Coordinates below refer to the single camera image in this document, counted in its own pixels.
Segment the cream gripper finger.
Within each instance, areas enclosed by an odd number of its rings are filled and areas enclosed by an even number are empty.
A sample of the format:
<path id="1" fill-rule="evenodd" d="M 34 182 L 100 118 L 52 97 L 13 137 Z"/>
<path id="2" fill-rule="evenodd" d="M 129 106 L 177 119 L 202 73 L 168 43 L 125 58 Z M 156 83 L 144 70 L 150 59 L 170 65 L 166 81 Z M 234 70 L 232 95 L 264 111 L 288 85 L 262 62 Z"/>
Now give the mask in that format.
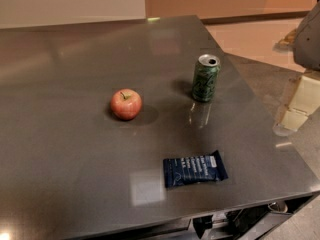
<path id="1" fill-rule="evenodd" d="M 278 136 L 289 136 L 320 107 L 320 72 L 305 71 L 284 92 L 273 131 Z"/>

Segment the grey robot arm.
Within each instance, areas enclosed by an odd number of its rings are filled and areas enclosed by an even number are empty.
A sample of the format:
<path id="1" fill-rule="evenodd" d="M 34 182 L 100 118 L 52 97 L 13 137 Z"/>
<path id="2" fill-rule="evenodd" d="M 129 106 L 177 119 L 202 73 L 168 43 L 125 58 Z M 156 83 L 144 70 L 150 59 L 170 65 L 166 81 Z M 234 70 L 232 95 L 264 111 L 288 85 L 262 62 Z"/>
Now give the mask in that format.
<path id="1" fill-rule="evenodd" d="M 320 107 L 320 2 L 299 24 L 292 49 L 294 62 L 306 71 L 280 109 L 279 121 L 273 127 L 278 136 L 297 132 Z"/>

